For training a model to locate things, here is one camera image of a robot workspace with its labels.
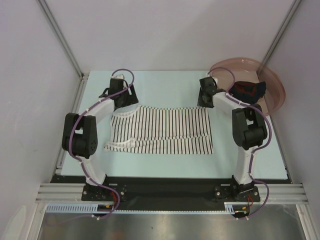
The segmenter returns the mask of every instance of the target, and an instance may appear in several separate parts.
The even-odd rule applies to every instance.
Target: metal profile
[[[53,16],[46,0],[36,0],[36,1],[39,4],[45,18],[47,19],[54,35],[57,37],[63,51],[66,54],[66,57],[69,59],[74,71],[78,74],[78,76],[80,78],[82,78],[83,73],[79,67],[79,64],[77,63],[77,60],[76,60],[74,54],[72,53],[62,31],[60,30],[60,27],[59,27],[57,21],[55,20],[55,17]]]
[[[271,59],[271,56],[274,54],[277,46],[280,43],[280,40],[282,39],[284,33],[288,29],[289,24],[291,23],[292,19],[294,18],[295,14],[296,14],[297,10],[299,9],[302,2],[303,2],[303,0],[294,0],[293,3],[291,4],[289,11],[287,12],[278,32],[276,33],[268,51],[266,52],[266,54],[262,60],[262,68],[263,68],[263,66],[266,66],[268,64],[269,60]],[[257,72],[258,76],[260,75],[262,68],[258,70],[258,72]]]
[[[256,184],[259,189],[261,204],[267,196],[266,187]],[[302,184],[269,184],[270,194],[266,204],[308,204],[308,199]],[[84,203],[81,201],[84,183],[44,183],[40,186],[36,203]],[[229,205],[240,204],[228,202]]]
[[[314,224],[315,220],[312,216],[310,205],[297,205],[301,225],[304,231],[306,240],[319,240],[320,234],[318,227]]]
[[[35,209],[35,213],[33,216],[33,220],[32,220],[29,232],[27,234],[27,237],[24,239],[26,240],[38,239],[38,236],[41,230],[42,221],[45,216],[46,207],[47,207],[46,203],[37,203],[37,207]]]
[[[79,82],[79,85],[77,87],[76,93],[75,93],[74,98],[73,98],[73,103],[72,103],[72,106],[71,106],[71,109],[70,109],[70,111],[72,113],[76,113],[76,112],[79,111],[80,103],[81,103],[82,97],[83,97],[85,89],[86,89],[88,78],[89,78],[89,73],[85,73],[83,75],[83,77],[81,78],[81,81]],[[62,149],[62,147],[60,146],[58,155],[56,157],[56,166],[54,168],[53,174],[58,174],[58,175],[61,174],[61,169],[62,169],[63,164],[64,164],[66,153],[67,152],[64,151]]]

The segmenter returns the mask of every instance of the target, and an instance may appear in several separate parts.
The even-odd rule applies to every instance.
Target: transparent red plastic bowl
[[[236,57],[217,62],[211,69],[216,67],[224,67],[233,71],[236,82],[264,81],[266,83],[266,93],[257,103],[261,105],[262,112],[266,116],[274,113],[284,104],[286,99],[284,86],[277,74],[266,66],[262,67],[261,62],[250,58]],[[233,82],[232,75],[223,69],[214,70],[210,75],[218,79],[217,85],[222,89],[227,89]]]

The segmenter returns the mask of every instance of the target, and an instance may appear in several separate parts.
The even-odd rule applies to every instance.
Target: black mounting bracket
[[[79,118],[79,114],[68,113],[64,119],[62,136],[62,148],[69,151],[69,139],[72,128]],[[74,133],[72,138],[72,153],[76,156],[88,159],[93,155],[98,146],[97,123],[95,116],[83,116],[76,126],[76,130],[82,129],[82,133]]]
[[[99,98],[105,98],[112,94],[116,94],[123,90],[125,86],[128,86],[126,80],[112,77],[110,79],[110,86],[103,91]],[[124,91],[117,96],[113,96],[111,99],[114,101],[114,110],[124,108],[132,104],[137,104],[139,102],[133,85],[127,91]]]
[[[120,202],[125,202],[127,200],[127,186],[122,184],[109,185],[108,177],[105,176],[103,186],[114,189],[119,193]],[[94,186],[86,183],[82,190],[82,201],[91,201],[91,202],[112,202],[113,196],[111,195],[112,191],[105,189],[101,186]]]
[[[200,91],[197,105],[204,108],[213,108],[213,95],[224,92],[224,90],[218,89],[215,79],[211,76],[202,78],[199,81]]]

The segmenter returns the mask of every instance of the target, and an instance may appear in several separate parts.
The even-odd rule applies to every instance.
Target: metal surface
[[[316,226],[315,220],[312,216],[310,205],[297,205],[298,214],[302,224],[302,228],[307,240],[319,240],[320,234],[318,226]]]
[[[61,32],[57,21],[55,20],[46,0],[36,0],[45,16],[45,18],[47,19],[53,33],[55,34],[55,36],[57,37],[59,43],[61,44],[61,47],[63,48],[67,58],[69,59],[73,69],[75,70],[75,72],[78,74],[78,76],[80,78],[82,78],[83,74],[82,71],[79,67],[79,64],[77,63],[74,54],[72,53],[63,33]]]
[[[267,189],[262,184],[256,184],[261,203],[266,199]],[[308,204],[308,199],[302,184],[269,184],[270,195],[267,204]],[[43,183],[36,197],[36,203],[81,203],[84,183]]]
[[[75,214],[46,214],[49,224]],[[231,215],[112,214],[43,224],[38,240],[304,240],[295,205],[269,205],[247,220]]]
[[[271,58],[271,56],[273,55],[274,51],[276,50],[280,40],[282,39],[284,33],[286,32],[290,22],[292,21],[295,13],[297,12],[299,6],[301,5],[301,3],[303,2],[303,0],[294,0],[288,13],[286,14],[278,32],[276,33],[271,46],[269,47],[268,51],[266,52],[263,60],[262,60],[262,66],[266,66]]]

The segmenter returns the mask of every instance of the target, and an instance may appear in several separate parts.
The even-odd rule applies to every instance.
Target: black and white striped fabric
[[[138,106],[114,113],[105,151],[136,154],[212,154],[211,127],[204,107]]]

